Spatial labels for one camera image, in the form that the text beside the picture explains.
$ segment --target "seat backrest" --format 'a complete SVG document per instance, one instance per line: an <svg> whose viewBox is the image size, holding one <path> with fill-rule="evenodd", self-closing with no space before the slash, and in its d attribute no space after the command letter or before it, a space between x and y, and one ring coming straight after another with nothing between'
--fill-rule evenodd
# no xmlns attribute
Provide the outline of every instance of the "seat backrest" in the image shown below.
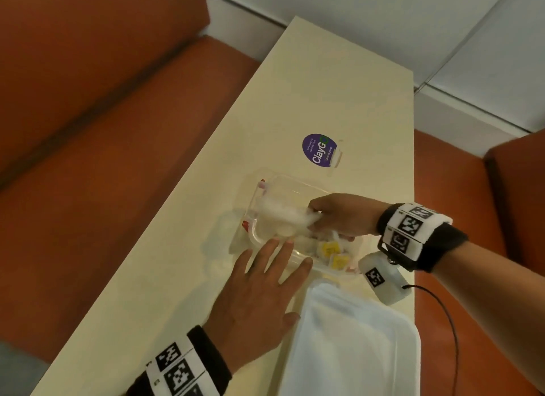
<svg viewBox="0 0 545 396"><path fill-rule="evenodd" d="M208 23L206 0L0 0L0 171Z"/></svg>
<svg viewBox="0 0 545 396"><path fill-rule="evenodd" d="M545 276L545 130L515 139L486 156L508 257Z"/></svg>

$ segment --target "white table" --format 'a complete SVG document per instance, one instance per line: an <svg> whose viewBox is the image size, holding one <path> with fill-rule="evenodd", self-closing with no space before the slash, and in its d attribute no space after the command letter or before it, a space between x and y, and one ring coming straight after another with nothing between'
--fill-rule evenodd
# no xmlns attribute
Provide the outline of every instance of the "white table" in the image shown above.
<svg viewBox="0 0 545 396"><path fill-rule="evenodd" d="M337 168L303 154L321 133ZM269 170L327 190L413 199L412 73L294 19L36 387L35 396L113 395L206 318L229 275L227 248ZM412 282L410 274L405 274ZM363 278L342 288L374 298ZM414 319L414 296L395 306ZM286 346L244 367L230 395L275 393Z"/></svg>

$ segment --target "purple sticker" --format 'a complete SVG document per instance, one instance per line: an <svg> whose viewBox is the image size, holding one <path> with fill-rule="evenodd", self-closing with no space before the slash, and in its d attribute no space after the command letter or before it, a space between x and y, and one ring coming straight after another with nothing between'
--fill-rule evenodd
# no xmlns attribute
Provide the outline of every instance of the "purple sticker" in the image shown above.
<svg viewBox="0 0 545 396"><path fill-rule="evenodd" d="M303 139L303 152L306 157L318 166L331 166L331 158L337 149L332 138L313 133Z"/></svg>

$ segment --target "finger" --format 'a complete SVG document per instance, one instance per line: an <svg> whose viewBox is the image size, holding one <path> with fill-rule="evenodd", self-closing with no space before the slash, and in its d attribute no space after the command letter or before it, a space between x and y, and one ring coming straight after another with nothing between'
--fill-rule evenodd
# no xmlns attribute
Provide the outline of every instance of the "finger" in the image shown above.
<svg viewBox="0 0 545 396"><path fill-rule="evenodd" d="M336 230L336 219L333 215L322 214L319 220L309 227L312 232L326 232L328 230Z"/></svg>
<svg viewBox="0 0 545 396"><path fill-rule="evenodd" d="M301 288L303 283L309 277L310 270L312 269L312 258L307 257L303 260L301 265L290 274L290 276L281 285L283 294L285 294L286 300L291 300L298 289Z"/></svg>
<svg viewBox="0 0 545 396"><path fill-rule="evenodd" d="M301 319L301 316L297 313L286 313L282 318L282 337L290 332L295 324Z"/></svg>
<svg viewBox="0 0 545 396"><path fill-rule="evenodd" d="M276 257L274 257L274 260L272 261L269 269L267 270L267 278L270 281L278 282L280 279L280 276L282 276L283 271L286 269L286 266L288 265L288 261L290 260L290 257L292 256L293 252L293 241L288 240L284 242L284 245L276 254Z"/></svg>
<svg viewBox="0 0 545 396"><path fill-rule="evenodd" d="M309 202L309 208L314 211L328 212L331 210L331 195L321 196Z"/></svg>
<svg viewBox="0 0 545 396"><path fill-rule="evenodd" d="M269 258L273 254L280 240L278 238L271 238L265 243L255 256L252 266L250 267L248 274L259 274L265 271Z"/></svg>
<svg viewBox="0 0 545 396"><path fill-rule="evenodd" d="M248 266L248 261L252 256L252 250L248 249L242 252L241 255L236 259L233 270L231 271L231 277L242 276L246 272L246 267Z"/></svg>

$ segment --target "floor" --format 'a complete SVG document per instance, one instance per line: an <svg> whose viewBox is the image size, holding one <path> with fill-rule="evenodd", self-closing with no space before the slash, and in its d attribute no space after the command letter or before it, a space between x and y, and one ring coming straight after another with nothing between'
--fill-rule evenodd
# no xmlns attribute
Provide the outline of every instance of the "floor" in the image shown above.
<svg viewBox="0 0 545 396"><path fill-rule="evenodd" d="M0 395L28 396L49 364L0 342Z"/></svg>

